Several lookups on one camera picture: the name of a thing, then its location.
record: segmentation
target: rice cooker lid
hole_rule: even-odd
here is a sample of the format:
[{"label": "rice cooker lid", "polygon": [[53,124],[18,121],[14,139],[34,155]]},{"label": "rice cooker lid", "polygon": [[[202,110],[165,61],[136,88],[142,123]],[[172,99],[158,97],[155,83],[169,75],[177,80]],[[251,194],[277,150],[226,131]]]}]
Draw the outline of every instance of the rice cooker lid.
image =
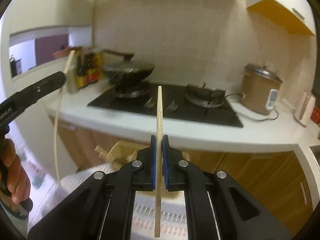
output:
[{"label": "rice cooker lid", "polygon": [[248,64],[247,66],[244,67],[244,69],[247,72],[256,74],[258,76],[273,80],[277,83],[282,84],[282,80],[272,71],[267,70],[259,65],[255,65],[255,64]]}]

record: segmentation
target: chopstick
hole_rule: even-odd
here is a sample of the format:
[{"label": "chopstick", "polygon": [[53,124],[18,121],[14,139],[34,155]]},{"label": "chopstick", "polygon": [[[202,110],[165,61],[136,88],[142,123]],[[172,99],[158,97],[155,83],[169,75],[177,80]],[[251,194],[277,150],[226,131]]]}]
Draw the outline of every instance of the chopstick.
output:
[{"label": "chopstick", "polygon": [[156,135],[156,214],[155,237],[160,237],[161,226],[161,180],[162,180],[162,87],[158,86],[157,135]]}]

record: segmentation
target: wooden cabinet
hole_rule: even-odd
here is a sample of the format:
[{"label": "wooden cabinet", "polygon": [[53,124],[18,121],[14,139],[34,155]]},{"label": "wooden cabinet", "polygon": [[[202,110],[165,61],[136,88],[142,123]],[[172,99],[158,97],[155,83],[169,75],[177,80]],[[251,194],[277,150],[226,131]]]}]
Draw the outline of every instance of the wooden cabinet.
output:
[{"label": "wooden cabinet", "polygon": [[[59,135],[79,169],[103,163],[95,152],[107,152],[126,139],[60,122]],[[294,152],[221,153],[180,149],[202,171],[227,172],[281,221],[294,236],[312,214],[310,190]]]},{"label": "wooden cabinet", "polygon": [[247,8],[291,34],[315,36],[316,26],[307,0],[247,0]]},{"label": "wooden cabinet", "polygon": [[294,236],[312,214],[309,187],[294,152],[227,153],[223,170],[262,203]]}]

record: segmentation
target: human hand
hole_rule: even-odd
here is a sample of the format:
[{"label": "human hand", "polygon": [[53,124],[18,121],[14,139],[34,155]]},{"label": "human hand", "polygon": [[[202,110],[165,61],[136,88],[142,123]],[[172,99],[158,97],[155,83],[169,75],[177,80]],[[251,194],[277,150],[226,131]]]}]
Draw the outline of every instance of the human hand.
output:
[{"label": "human hand", "polygon": [[[6,166],[8,170],[7,187],[8,190],[12,193],[12,202],[15,204],[19,204],[21,201],[29,198],[31,184],[25,170],[21,166],[19,156],[16,155],[14,143],[10,139],[6,139],[6,142],[6,150],[0,156],[0,158],[4,166]],[[8,202],[8,198],[5,198],[2,192],[0,192],[0,198],[5,202]]]}]

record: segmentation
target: purple wall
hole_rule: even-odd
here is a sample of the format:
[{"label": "purple wall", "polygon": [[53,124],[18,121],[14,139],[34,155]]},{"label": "purple wall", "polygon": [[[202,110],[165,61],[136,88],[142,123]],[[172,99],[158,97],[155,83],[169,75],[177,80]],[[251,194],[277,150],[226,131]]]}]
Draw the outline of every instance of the purple wall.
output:
[{"label": "purple wall", "polygon": [[44,37],[35,40],[37,66],[55,60],[54,52],[61,50],[61,46],[69,46],[68,34]]}]

